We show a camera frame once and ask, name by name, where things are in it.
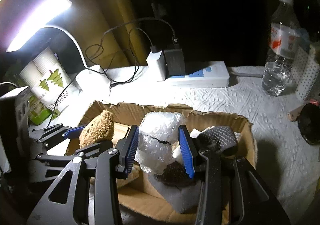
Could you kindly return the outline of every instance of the white charger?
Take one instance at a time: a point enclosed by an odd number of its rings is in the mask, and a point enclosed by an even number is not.
[[[165,70],[165,60],[163,51],[159,51],[156,53],[149,53],[147,57],[147,63],[149,66],[149,74],[151,74],[151,78],[155,81],[164,81],[166,70]]]

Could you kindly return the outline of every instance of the red object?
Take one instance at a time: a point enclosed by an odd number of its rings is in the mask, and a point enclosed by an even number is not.
[[[281,40],[274,40],[272,42],[272,48],[275,49],[277,47],[280,47],[281,46]]]
[[[319,106],[319,105],[320,105],[320,102],[317,101],[317,100],[315,100],[315,99],[313,99],[313,98],[310,99],[309,102],[310,102],[311,104],[313,104],[313,105],[316,105],[316,106]]]

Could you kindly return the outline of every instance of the green tree print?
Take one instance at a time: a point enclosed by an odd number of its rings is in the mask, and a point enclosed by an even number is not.
[[[48,84],[46,82],[46,79],[44,79],[43,81],[40,80],[39,87],[43,88],[46,91],[49,91],[49,87],[48,87]]]
[[[55,85],[63,88],[63,81],[59,69],[56,69],[54,72],[50,71],[51,75],[48,80],[52,81]]]

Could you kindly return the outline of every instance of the white cloth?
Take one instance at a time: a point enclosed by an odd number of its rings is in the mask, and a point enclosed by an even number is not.
[[[262,74],[264,68],[246,66],[232,70]],[[133,71],[134,67],[111,69],[108,75],[124,81]],[[76,126],[92,101],[92,97],[80,94],[79,101],[66,108],[52,124]],[[313,199],[320,176],[319,147],[308,145],[297,122],[290,122],[286,117],[288,111],[301,105],[294,93],[271,97],[263,92],[261,78],[234,76],[230,76],[228,88],[165,87],[163,83],[149,79],[148,67],[140,67],[135,80],[113,87],[105,102],[163,107],[180,103],[203,112],[243,115],[253,123],[253,137],[258,142],[257,171],[276,194],[292,223],[300,218]]]

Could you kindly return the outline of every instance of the white tablecloth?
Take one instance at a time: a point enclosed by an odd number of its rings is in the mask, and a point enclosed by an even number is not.
[[[118,81],[132,76],[134,67],[112,69],[108,75]],[[263,73],[263,67],[234,67],[241,73]],[[93,95],[81,93],[52,124],[77,126]],[[149,79],[148,67],[140,67],[130,84],[111,89],[107,103],[136,103],[166,107],[181,103],[195,110],[221,111],[243,115],[253,123],[253,137],[258,142],[257,171],[276,194],[292,223],[308,208],[320,176],[319,147],[308,145],[302,138],[297,122],[286,114],[301,103],[295,94],[271,97],[264,94],[261,78],[233,77],[228,88],[177,88]],[[37,128],[47,125],[45,121]]]

